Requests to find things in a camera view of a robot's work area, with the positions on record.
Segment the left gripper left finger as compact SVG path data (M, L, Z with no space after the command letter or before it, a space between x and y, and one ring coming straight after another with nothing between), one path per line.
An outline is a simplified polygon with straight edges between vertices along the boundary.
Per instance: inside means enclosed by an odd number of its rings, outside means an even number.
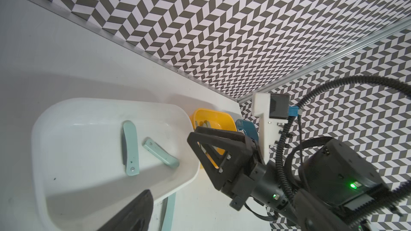
M98 231L147 231L153 208L153 196L150 190L144 190Z

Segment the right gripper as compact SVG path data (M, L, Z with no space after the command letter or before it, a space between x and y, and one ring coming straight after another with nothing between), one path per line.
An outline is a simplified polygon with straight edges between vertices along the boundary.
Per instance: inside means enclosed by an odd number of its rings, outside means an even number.
M210 178L213 186L231 199L230 206L242 207L264 221L276 221L280 216L288 225L296 225L297 217L290 201L277 181L274 163L264 164L254 140L241 132L197 127L187 142ZM248 198L274 210L260 215L246 203Z

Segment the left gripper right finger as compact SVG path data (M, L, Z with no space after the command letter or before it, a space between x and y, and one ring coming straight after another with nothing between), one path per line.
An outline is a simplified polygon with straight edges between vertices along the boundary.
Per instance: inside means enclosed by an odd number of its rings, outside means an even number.
M297 191L293 203L302 231L351 231L322 202L304 189Z

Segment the mint fruit knife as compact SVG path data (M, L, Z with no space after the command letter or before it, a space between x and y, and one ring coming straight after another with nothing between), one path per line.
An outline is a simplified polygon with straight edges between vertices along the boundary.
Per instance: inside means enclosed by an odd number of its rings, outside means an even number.
M173 170L179 167L180 165L179 159L170 155L166 150L164 150L160 145L158 145L153 139L147 138L143 143L143 147L167 167Z
M174 210L176 204L176 193L170 195L163 201L162 208L162 222L160 231L171 231L174 217Z
M139 143L137 129L134 123L127 120L122 124L122 156L125 173L135 176L140 173Z

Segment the dark teal storage box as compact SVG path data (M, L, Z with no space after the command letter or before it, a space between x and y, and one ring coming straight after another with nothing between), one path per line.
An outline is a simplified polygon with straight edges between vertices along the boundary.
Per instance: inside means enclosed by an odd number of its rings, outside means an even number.
M237 119L235 121L235 125L239 132L244 133L256 142L259 141L259 134L257 132L257 129L251 121Z

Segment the yellow storage box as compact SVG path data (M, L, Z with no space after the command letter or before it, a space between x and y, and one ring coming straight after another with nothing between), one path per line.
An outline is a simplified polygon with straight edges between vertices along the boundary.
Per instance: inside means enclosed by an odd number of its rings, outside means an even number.
M193 129L201 126L233 132L237 131L233 118L225 112L199 108L195 110L189 118L193 125Z

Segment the white storage box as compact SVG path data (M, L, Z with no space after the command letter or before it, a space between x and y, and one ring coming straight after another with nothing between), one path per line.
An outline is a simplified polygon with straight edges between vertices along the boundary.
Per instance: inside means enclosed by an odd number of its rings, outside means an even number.
M122 124L134 123L140 173L128 176ZM200 163L187 143L193 126L176 105L72 98L39 116L32 129L38 214L46 231L96 231L144 190L155 203L191 183ZM148 152L153 139L179 159L175 170Z

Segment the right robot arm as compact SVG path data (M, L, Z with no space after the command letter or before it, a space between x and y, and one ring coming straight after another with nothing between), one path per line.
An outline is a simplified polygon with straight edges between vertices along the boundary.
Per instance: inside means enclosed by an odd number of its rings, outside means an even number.
M314 97L348 84L380 85L410 96L410 85L378 76L351 76L326 82L290 106L287 94L256 93L252 113L260 120L259 138L198 126L187 142L216 190L240 210L253 198L274 210L261 220L283 216L303 231L363 230L368 216L397 204L411 194L406 182L390 190L373 165L345 143L322 136L301 140L284 155L294 123Z

